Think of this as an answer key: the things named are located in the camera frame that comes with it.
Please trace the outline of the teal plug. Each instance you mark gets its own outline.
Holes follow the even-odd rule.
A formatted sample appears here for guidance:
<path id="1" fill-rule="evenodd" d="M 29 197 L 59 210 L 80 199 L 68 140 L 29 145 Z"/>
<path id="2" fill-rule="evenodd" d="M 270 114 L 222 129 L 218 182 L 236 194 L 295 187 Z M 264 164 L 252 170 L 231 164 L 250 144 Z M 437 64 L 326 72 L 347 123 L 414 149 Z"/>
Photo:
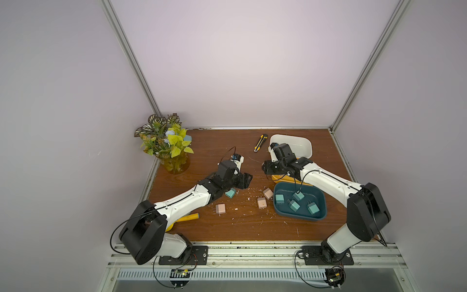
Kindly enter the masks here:
<path id="1" fill-rule="evenodd" d="M 285 198 L 282 194 L 276 194 L 274 196 L 276 204 L 284 204 L 285 203 Z"/>
<path id="2" fill-rule="evenodd" d="M 304 194 L 302 192 L 294 192 L 293 194 L 293 198 L 296 202 L 298 201 L 301 201 L 302 199 L 304 199 Z"/>
<path id="3" fill-rule="evenodd" d="M 236 193 L 237 193 L 237 190 L 235 188 L 231 188 L 230 190 L 225 192 L 225 195 L 228 198 L 233 198 L 236 195 Z"/>
<path id="4" fill-rule="evenodd" d="M 295 200 L 290 200 L 288 203 L 289 203 L 289 208 L 293 212 L 297 212 L 300 209 L 300 204 L 296 202 Z"/>
<path id="5" fill-rule="evenodd" d="M 307 205 L 307 210 L 311 215 L 317 215 L 318 213 L 320 213 L 320 209 L 315 202 L 309 203 Z"/>

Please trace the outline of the pink plug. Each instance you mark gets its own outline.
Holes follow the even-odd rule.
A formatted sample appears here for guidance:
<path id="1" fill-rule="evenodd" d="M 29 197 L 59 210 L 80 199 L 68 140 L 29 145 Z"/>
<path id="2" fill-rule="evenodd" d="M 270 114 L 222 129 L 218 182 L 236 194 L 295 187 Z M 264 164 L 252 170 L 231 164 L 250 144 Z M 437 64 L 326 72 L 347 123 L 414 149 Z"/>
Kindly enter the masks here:
<path id="1" fill-rule="evenodd" d="M 263 195 L 267 200 L 270 200 L 274 196 L 274 192 L 271 189 L 267 188 L 263 191 Z"/>
<path id="2" fill-rule="evenodd" d="M 217 215 L 223 215 L 226 213 L 226 205 L 225 204 L 217 204 L 215 206 L 215 212 Z"/>
<path id="3" fill-rule="evenodd" d="M 257 199 L 257 205 L 259 209 L 265 209 L 267 208 L 267 200 L 264 197 L 258 198 Z"/>

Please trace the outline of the teal plug bottom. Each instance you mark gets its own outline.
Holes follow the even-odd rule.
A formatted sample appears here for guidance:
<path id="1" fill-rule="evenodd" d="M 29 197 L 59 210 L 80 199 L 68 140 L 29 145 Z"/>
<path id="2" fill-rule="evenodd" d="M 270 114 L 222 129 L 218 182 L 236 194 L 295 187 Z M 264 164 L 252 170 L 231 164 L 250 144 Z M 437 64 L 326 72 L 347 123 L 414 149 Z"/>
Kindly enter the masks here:
<path id="1" fill-rule="evenodd" d="M 300 209 L 300 204 L 296 202 L 295 200 L 290 200 L 288 203 L 289 203 L 289 208 L 293 212 L 297 212 Z"/>

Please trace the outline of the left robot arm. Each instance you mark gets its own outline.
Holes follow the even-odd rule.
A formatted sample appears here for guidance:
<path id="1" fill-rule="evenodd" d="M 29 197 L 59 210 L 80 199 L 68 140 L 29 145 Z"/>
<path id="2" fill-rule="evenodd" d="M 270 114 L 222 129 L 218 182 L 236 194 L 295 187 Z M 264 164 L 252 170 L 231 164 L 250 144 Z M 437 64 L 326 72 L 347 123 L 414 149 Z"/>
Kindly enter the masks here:
<path id="1" fill-rule="evenodd" d="M 193 210 L 213 203 L 232 188 L 247 189 L 253 176 L 242 173 L 241 166 L 241 160 L 222 161 L 216 172 L 198 181 L 188 191 L 157 203 L 148 200 L 139 203 L 130 218 L 118 226 L 121 229 L 118 238 L 126 251 L 118 251 L 113 246 L 116 231 L 109 238 L 111 249 L 132 256 L 138 265 L 156 257 L 188 264 L 192 259 L 193 244 L 182 234 L 168 233 L 167 228 Z"/>

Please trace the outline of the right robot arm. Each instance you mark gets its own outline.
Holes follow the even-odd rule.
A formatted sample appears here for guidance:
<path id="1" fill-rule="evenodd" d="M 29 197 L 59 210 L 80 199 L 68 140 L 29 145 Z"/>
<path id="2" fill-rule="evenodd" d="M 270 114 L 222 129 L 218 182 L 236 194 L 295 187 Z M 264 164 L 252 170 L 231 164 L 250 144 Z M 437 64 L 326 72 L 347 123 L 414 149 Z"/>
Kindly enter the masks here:
<path id="1" fill-rule="evenodd" d="M 268 149 L 271 159 L 263 163 L 266 174 L 288 175 L 329 194 L 345 208 L 347 221 L 322 242 L 322 255 L 340 257 L 360 242 L 369 242 L 391 221 L 390 212 L 379 188 L 341 178 L 312 160 L 298 158 L 287 143 L 273 143 Z"/>

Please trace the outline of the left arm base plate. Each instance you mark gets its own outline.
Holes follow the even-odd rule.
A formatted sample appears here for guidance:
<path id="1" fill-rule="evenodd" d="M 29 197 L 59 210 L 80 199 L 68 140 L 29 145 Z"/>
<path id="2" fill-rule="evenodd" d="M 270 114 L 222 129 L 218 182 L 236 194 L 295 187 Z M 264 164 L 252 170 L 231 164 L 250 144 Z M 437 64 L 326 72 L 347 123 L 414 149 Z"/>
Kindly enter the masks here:
<path id="1" fill-rule="evenodd" d="M 185 266 L 185 265 L 207 265 L 209 247 L 206 245 L 195 245 L 188 247 L 179 257 L 163 256 L 158 260 L 159 265 Z"/>

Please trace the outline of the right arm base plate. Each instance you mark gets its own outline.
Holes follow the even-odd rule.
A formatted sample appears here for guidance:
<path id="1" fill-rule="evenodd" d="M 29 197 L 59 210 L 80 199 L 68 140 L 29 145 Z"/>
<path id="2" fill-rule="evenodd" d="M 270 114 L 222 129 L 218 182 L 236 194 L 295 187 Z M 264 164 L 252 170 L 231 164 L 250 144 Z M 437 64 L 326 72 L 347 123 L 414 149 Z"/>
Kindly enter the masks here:
<path id="1" fill-rule="evenodd" d="M 300 254 L 305 265 L 351 266 L 355 264 L 349 249 L 336 254 L 332 249 L 323 246 L 303 246 Z"/>

